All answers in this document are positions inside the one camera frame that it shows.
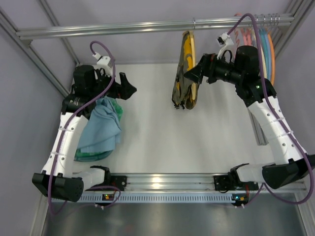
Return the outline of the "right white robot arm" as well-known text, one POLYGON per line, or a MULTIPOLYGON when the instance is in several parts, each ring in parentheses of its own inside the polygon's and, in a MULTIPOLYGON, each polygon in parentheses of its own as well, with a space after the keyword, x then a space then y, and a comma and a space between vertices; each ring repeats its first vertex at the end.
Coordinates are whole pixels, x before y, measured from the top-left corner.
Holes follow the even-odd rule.
POLYGON ((267 139, 274 160, 267 164, 247 163, 232 168, 229 174, 237 185, 261 182, 278 189, 311 174, 315 157, 307 154, 294 137, 271 82, 261 79, 256 47, 239 47, 233 62, 219 59, 216 54, 204 54, 197 66, 184 76, 198 84, 203 77, 207 77, 209 84, 218 80, 233 84, 267 139))

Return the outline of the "camouflage trousers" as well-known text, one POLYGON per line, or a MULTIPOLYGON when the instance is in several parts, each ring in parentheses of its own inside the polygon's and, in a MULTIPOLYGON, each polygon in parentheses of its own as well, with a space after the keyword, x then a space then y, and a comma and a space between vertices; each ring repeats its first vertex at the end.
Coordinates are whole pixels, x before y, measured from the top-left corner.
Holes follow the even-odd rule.
POLYGON ((185 106, 185 94, 186 94, 186 85, 184 82, 184 60, 182 59, 183 51, 181 47, 179 63, 177 66, 177 72, 175 77, 175 82, 172 90, 172 102, 176 109, 182 107, 182 109, 187 109, 185 106))

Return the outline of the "cream yellow hanger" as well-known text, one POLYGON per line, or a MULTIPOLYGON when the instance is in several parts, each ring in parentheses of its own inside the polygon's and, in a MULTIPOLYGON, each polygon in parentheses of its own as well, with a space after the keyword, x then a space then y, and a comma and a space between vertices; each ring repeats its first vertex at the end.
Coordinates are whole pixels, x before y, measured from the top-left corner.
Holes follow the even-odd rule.
MULTIPOLYGON (((182 51, 184 60, 184 73, 196 66, 196 52, 194 30, 187 30, 183 33, 182 51)), ((199 84, 184 78, 186 85, 185 106, 187 109, 192 109, 197 103, 199 84)))

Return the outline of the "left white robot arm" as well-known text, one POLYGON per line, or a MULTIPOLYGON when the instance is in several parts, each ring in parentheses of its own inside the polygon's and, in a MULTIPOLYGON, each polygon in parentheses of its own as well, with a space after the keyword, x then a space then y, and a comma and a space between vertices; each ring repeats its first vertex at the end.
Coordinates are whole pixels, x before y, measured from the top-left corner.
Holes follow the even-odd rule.
POLYGON ((111 184, 109 168, 90 166, 75 173, 75 162, 110 154, 120 141, 117 99, 128 100, 137 91, 124 72, 117 82, 113 68, 81 65, 73 72, 70 94, 63 100, 60 124, 48 160, 32 176, 33 185, 47 198, 78 201, 83 192, 111 184))

